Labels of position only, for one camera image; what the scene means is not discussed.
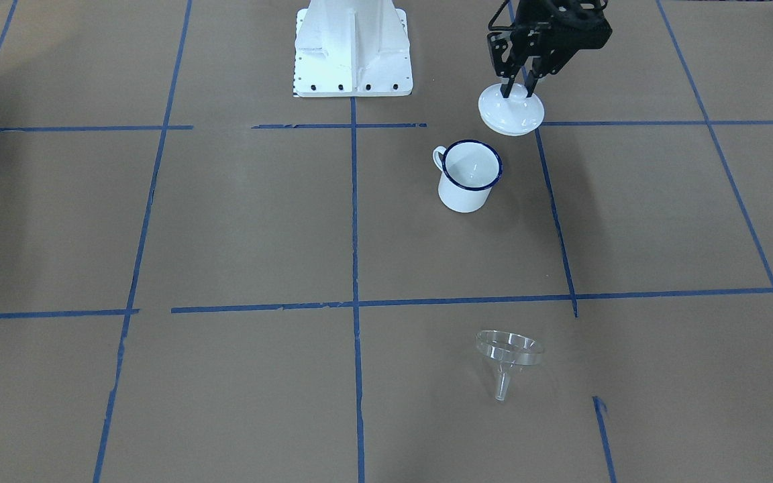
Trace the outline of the clear plastic funnel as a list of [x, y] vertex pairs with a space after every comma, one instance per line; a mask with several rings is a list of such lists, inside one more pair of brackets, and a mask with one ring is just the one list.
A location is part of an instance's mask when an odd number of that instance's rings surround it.
[[541, 363], [545, 346], [519, 333], [484, 329], [476, 334], [476, 351], [494, 364], [497, 374], [495, 399], [503, 403], [513, 373]]

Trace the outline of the white enamel cup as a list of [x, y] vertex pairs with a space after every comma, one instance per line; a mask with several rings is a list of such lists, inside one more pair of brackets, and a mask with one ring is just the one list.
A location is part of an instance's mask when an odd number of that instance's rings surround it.
[[443, 205], [460, 213], [475, 212], [484, 206], [491, 190], [503, 175], [503, 161], [488, 144], [460, 140], [432, 151], [440, 171], [437, 192]]

